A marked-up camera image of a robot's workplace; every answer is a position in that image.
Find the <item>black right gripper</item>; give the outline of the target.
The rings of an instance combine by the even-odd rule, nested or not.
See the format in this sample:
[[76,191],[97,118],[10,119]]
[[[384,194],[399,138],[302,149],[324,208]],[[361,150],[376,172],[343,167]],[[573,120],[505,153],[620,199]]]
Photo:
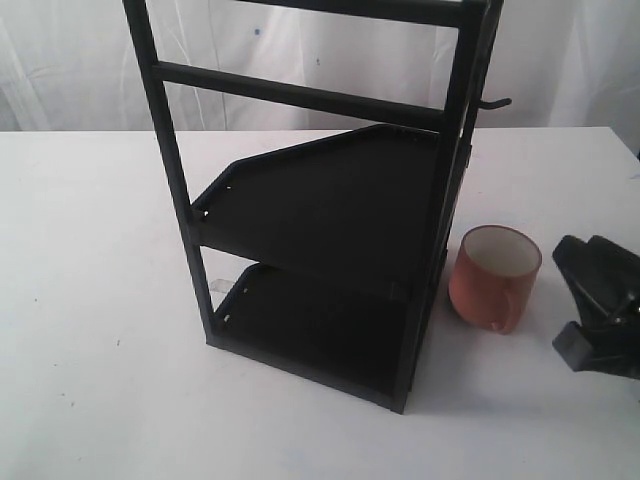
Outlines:
[[552,345],[574,372],[639,378],[639,256],[600,235],[564,236],[552,258],[579,319]]

